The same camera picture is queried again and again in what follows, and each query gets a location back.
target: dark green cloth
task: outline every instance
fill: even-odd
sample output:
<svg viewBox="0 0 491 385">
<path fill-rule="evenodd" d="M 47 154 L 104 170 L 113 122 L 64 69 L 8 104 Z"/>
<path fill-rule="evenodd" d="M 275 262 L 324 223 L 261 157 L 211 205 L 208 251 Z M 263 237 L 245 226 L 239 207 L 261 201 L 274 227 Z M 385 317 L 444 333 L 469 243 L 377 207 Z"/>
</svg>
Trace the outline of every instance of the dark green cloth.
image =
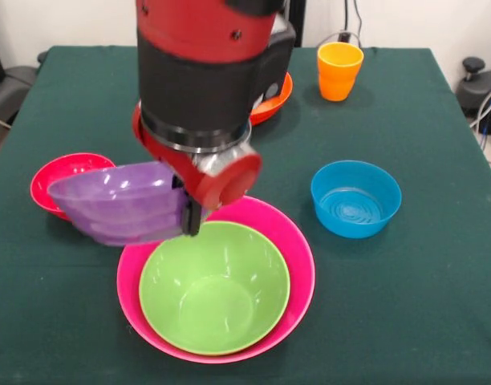
<svg viewBox="0 0 491 385">
<path fill-rule="evenodd" d="M 0 384 L 491 383 L 491 172 L 431 52 L 366 50 L 343 103 L 320 98 L 315 50 L 295 50 L 290 72 L 290 100 L 254 129 L 264 169 L 252 195 L 305 233 L 314 300 L 273 350 L 206 366 L 128 325 L 120 249 L 30 199 L 34 173 L 62 154 L 150 159 L 130 124 L 136 51 L 50 52 L 0 155 Z M 311 177 L 341 159 L 400 183 L 402 207 L 376 237 L 336 237 L 315 218 Z"/>
</svg>

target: black chair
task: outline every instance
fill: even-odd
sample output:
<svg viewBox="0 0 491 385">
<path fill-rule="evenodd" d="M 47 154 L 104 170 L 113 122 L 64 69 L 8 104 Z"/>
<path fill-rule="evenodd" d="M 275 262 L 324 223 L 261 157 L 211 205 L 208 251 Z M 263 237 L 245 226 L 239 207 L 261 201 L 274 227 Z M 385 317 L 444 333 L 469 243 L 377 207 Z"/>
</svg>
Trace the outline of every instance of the black chair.
<svg viewBox="0 0 491 385">
<path fill-rule="evenodd" d="M 36 75 L 36 68 L 22 66 L 3 69 L 0 61 L 0 149 Z"/>
</svg>

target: orange plate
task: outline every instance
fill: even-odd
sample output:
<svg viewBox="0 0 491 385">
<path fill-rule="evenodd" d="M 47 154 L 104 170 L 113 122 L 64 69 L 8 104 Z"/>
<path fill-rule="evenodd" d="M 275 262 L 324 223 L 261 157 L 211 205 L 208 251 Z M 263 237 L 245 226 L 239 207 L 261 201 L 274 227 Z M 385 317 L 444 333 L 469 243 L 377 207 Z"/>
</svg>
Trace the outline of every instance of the orange plate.
<svg viewBox="0 0 491 385">
<path fill-rule="evenodd" d="M 292 88 L 294 88 L 294 83 L 292 82 L 290 74 L 287 72 L 281 94 L 275 98 L 263 102 L 251 112 L 252 125 L 256 126 L 257 124 L 265 122 L 276 112 L 278 112 L 282 105 L 288 100 L 288 97 L 292 93 Z"/>
</svg>

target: magenta bowl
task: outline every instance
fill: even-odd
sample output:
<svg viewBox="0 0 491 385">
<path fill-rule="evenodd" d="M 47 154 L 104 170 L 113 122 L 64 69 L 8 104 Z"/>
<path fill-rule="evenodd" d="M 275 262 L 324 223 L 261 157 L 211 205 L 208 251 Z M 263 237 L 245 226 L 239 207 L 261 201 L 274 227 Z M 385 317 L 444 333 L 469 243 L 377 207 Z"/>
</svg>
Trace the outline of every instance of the magenta bowl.
<svg viewBox="0 0 491 385">
<path fill-rule="evenodd" d="M 160 244 L 158 242 L 124 248 L 117 268 L 117 294 L 124 315 L 132 327 L 157 349 L 195 363 L 235 363 L 275 347 L 301 322 L 313 297 L 315 265 L 310 246 L 295 223 L 263 201 L 243 197 L 213 213 L 208 221 L 233 221 L 249 226 L 268 237 L 285 258 L 290 273 L 290 298 L 285 313 L 264 339 L 243 351 L 212 357 L 178 349 L 156 334 L 140 308 L 139 282 L 145 262 Z"/>
</svg>

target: white wall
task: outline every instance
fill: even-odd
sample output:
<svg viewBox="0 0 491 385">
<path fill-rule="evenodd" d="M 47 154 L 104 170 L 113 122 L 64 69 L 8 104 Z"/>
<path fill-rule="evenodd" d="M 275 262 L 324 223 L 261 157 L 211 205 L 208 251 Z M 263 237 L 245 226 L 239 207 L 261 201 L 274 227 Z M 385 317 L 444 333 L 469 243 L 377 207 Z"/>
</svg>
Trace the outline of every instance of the white wall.
<svg viewBox="0 0 491 385">
<path fill-rule="evenodd" d="M 475 55 L 491 67 L 491 0 L 357 0 L 366 47 L 430 47 L 449 83 Z M 349 28 L 356 31 L 352 0 Z M 303 45 L 343 28 L 343 0 L 307 0 Z"/>
<path fill-rule="evenodd" d="M 36 65 L 53 45 L 135 45 L 134 0 L 0 0 L 4 67 Z"/>
<path fill-rule="evenodd" d="M 461 78 L 467 55 L 491 67 L 491 0 L 358 2 L 366 47 L 431 47 L 451 84 Z M 2 61 L 6 67 L 35 64 L 36 55 L 55 44 L 134 45 L 134 7 L 134 0 L 0 0 Z M 305 46 L 340 30 L 343 0 L 307 0 L 305 25 Z"/>
</svg>

